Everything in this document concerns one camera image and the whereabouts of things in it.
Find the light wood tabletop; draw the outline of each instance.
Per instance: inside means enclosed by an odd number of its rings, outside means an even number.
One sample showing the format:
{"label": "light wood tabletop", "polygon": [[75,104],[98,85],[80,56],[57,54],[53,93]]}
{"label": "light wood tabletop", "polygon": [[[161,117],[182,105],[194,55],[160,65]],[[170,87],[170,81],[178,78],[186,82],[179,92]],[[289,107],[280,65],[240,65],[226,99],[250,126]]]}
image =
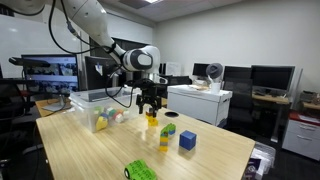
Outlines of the light wood tabletop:
{"label": "light wood tabletop", "polygon": [[[49,105],[49,104],[56,103],[56,102],[58,102],[58,99],[48,99],[48,100],[36,101],[36,106],[38,108],[40,116],[46,117],[46,116],[49,116],[50,114],[53,114],[52,111],[48,111],[48,110],[45,110],[42,108]],[[67,105],[70,106],[70,100],[67,100]],[[66,111],[66,109],[62,109],[58,112],[55,112],[54,114],[59,114],[59,113],[65,112],[65,111]]]}
{"label": "light wood tabletop", "polygon": [[[180,114],[159,110],[159,125],[148,127],[145,115],[91,133],[75,112],[37,119],[54,179],[126,179],[124,167],[143,159],[158,179],[241,179],[255,142]],[[174,123],[167,152],[159,151],[160,131]],[[185,130],[197,134],[191,151],[179,147]]]}
{"label": "light wood tabletop", "polygon": [[257,100],[262,100],[262,101],[274,102],[278,104],[289,104],[289,98],[281,97],[281,96],[273,97],[271,95],[260,96],[260,95],[252,94],[252,98]]}
{"label": "light wood tabletop", "polygon": [[320,110],[320,104],[306,103],[303,102],[303,107],[308,109]]}

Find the transparent container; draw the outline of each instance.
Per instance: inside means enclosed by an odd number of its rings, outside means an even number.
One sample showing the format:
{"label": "transparent container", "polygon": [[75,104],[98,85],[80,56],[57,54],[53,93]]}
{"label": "transparent container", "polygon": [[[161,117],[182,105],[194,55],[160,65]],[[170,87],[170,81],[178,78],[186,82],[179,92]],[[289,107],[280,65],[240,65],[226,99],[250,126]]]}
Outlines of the transparent container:
{"label": "transparent container", "polygon": [[[108,88],[108,94],[114,95],[119,89],[120,87]],[[131,89],[123,88],[114,98],[128,106],[131,99]],[[108,97],[105,89],[73,92],[70,94],[69,99],[71,100],[71,105],[75,108],[77,120],[79,120],[81,124],[87,127],[91,132],[96,132],[98,130],[96,124],[98,122],[98,118],[103,113],[104,115],[107,114],[107,127],[133,119],[139,115],[139,108],[136,105],[136,93],[132,94],[130,108],[123,107],[118,102]],[[111,114],[110,109],[115,111],[115,113],[122,113],[123,116],[120,119],[121,121],[116,121],[116,118],[113,118],[115,115]]]}

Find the blue block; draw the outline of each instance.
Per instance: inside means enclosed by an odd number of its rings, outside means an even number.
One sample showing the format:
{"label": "blue block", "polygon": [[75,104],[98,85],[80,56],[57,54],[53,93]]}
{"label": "blue block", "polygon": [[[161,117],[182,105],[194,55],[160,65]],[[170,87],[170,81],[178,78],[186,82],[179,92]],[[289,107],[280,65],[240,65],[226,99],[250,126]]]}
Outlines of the blue block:
{"label": "blue block", "polygon": [[169,134],[170,134],[170,135],[173,135],[175,132],[176,132],[176,130],[169,131]]}
{"label": "blue block", "polygon": [[179,146],[190,151],[196,145],[196,139],[196,134],[186,130],[180,134]]}

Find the green toy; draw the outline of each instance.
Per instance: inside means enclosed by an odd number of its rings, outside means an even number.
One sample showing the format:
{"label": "green toy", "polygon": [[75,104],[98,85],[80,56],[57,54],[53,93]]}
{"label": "green toy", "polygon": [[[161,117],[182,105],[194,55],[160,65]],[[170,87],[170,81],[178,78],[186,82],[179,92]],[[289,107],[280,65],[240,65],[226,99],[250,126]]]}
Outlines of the green toy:
{"label": "green toy", "polygon": [[124,169],[124,175],[130,180],[156,180],[156,173],[148,168],[144,160],[136,160]]}
{"label": "green toy", "polygon": [[131,179],[131,175],[139,172],[142,169],[147,168],[146,162],[144,160],[136,160],[133,161],[132,163],[128,164],[125,169],[124,169],[124,175],[126,178]]}
{"label": "green toy", "polygon": [[150,169],[145,168],[135,174],[132,175],[131,180],[156,180],[156,173]]}

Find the computer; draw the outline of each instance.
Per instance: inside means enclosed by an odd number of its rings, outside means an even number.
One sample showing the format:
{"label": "computer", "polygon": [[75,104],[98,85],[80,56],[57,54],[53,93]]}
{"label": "computer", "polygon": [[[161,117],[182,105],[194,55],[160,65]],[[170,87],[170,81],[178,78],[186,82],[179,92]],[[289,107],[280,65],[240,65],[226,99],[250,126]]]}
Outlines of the computer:
{"label": "computer", "polygon": [[192,75],[207,77],[206,69],[209,64],[194,63]]}
{"label": "computer", "polygon": [[252,67],[252,82],[259,91],[287,93],[289,91],[294,66],[258,66]]}
{"label": "computer", "polygon": [[85,57],[85,81],[87,90],[112,87],[112,80],[107,85],[107,78],[116,70],[116,62],[111,58]]}
{"label": "computer", "polygon": [[28,85],[28,91],[39,94],[57,94],[59,102],[43,107],[50,111],[69,108],[64,97],[73,91],[78,91],[78,64],[77,56],[71,54],[25,54],[23,59],[46,61],[49,67],[24,66],[25,78],[34,80]]}
{"label": "computer", "polygon": [[251,79],[250,67],[225,66],[223,80],[226,78]]}

